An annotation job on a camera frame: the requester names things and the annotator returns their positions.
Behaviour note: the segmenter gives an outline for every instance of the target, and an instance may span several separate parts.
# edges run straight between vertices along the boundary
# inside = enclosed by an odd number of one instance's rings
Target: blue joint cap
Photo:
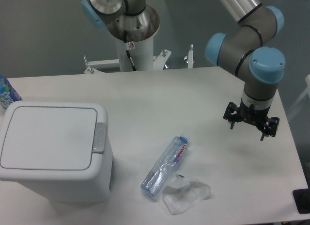
[[[261,47],[255,50],[249,61],[252,75],[267,84],[280,82],[285,68],[285,57],[276,48]]]
[[[281,12],[280,9],[274,7],[274,6],[267,6],[266,8],[270,9],[273,14],[275,15],[276,19],[277,19],[277,32],[276,34],[278,34],[283,26],[284,26],[284,16],[283,13]]]
[[[205,47],[205,57],[216,66],[219,50],[221,49],[225,36],[226,34],[221,32],[214,34]]]
[[[97,13],[93,10],[91,5],[87,2],[87,0],[82,0],[82,9],[87,16],[88,20],[97,28],[103,29],[106,25],[103,23],[103,21],[100,19],[100,17],[97,15]]]

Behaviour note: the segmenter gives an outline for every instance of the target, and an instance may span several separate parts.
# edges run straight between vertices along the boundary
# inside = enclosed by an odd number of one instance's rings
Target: table surface
[[[10,79],[24,100],[96,102],[106,107],[115,157],[107,204],[64,204],[15,182],[0,181],[2,225],[255,224],[309,219],[292,191],[306,188],[278,92],[269,116],[280,118],[275,138],[260,141],[255,127],[222,117],[239,104],[243,82],[218,67]],[[0,110],[2,120],[4,110]],[[171,215],[140,184],[171,139],[190,136],[177,172],[212,188],[212,195]]]

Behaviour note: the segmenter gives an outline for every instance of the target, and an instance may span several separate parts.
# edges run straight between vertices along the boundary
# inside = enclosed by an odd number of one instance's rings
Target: metal pipe
[[[260,0],[221,0],[235,21],[240,21],[261,2]]]

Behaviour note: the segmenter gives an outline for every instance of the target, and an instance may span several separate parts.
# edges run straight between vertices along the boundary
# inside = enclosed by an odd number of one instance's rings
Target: plastic water bottle
[[[0,75],[0,105],[7,109],[15,101],[22,100],[20,95],[10,85],[7,78]]]
[[[169,176],[180,164],[187,151],[187,142],[188,138],[184,134],[173,138],[141,184],[147,195],[152,198],[158,195]]]

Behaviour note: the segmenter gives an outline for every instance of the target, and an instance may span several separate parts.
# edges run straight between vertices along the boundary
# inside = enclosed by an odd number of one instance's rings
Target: blue bottle label
[[[182,146],[182,148],[181,148],[181,150],[179,151],[179,153],[176,155],[176,157],[174,158],[174,160],[173,160],[173,162],[175,162],[175,163],[178,163],[180,160],[181,160],[181,158],[182,158],[182,156],[183,156],[183,154],[184,154],[184,152],[187,150],[187,144],[184,144],[183,146]]]
[[[0,105],[6,109],[10,104],[18,100],[22,99],[15,89],[11,87],[10,91],[8,86],[4,86],[4,92],[0,94]]]

